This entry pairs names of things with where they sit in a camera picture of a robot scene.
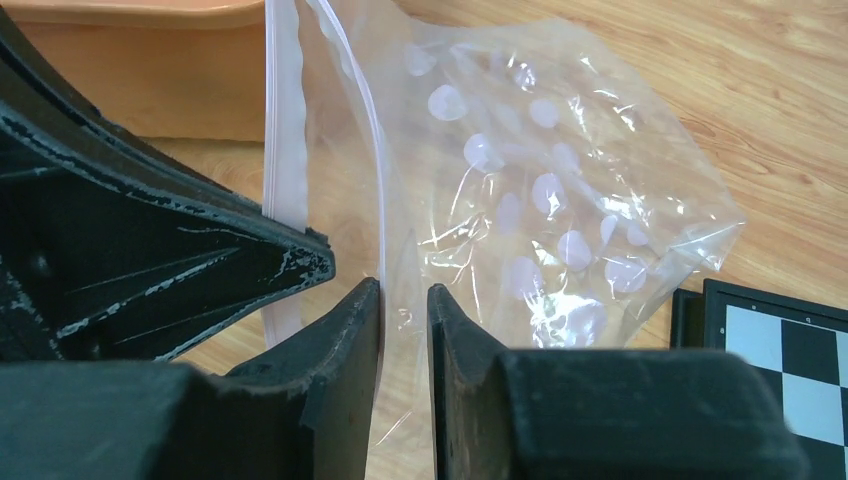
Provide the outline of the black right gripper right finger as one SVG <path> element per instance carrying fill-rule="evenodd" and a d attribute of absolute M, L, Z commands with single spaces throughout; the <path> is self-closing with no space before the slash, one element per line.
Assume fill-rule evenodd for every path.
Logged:
<path fill-rule="evenodd" d="M 715 350 L 511 349 L 427 293 L 439 479 L 805 479 L 771 391 Z"/>

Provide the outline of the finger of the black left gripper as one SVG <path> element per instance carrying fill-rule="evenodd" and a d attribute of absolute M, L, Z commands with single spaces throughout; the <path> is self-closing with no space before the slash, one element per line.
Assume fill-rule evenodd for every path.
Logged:
<path fill-rule="evenodd" d="M 105 119 L 2 16 L 3 361 L 167 361 L 335 272 L 324 235 Z"/>

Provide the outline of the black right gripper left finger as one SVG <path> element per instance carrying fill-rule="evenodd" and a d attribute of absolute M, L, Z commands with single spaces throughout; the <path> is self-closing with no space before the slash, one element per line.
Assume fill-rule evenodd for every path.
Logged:
<path fill-rule="evenodd" d="M 224 375 L 188 363 L 1 367 L 5 479 L 360 479 L 381 289 L 362 280 Z"/>

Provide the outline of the clear zip top bag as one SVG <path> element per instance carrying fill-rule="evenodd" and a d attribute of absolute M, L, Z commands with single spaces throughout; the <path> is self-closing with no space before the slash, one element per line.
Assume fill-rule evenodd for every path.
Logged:
<path fill-rule="evenodd" d="M 745 218 L 669 106 L 562 19 L 460 28 L 269 1 L 263 211 L 383 289 L 376 452 L 430 445 L 426 306 L 512 347 L 620 347 Z"/>

